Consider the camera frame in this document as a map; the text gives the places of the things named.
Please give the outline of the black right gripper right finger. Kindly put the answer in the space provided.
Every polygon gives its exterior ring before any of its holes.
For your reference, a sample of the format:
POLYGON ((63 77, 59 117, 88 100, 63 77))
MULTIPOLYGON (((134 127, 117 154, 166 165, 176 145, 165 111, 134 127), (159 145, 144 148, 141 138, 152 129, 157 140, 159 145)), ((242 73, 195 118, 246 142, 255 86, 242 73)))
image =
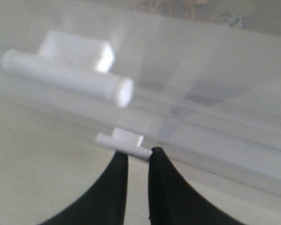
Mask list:
POLYGON ((239 225, 197 192, 161 147, 153 147, 148 170, 149 220, 152 225, 239 225))

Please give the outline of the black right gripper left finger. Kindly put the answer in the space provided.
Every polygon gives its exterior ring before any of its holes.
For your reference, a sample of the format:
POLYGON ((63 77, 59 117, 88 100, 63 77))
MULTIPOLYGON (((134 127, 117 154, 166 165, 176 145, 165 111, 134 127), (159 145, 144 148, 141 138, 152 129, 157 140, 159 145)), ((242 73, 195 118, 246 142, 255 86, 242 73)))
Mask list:
POLYGON ((128 156, 115 152, 96 182, 44 225, 122 225, 125 221, 128 156))

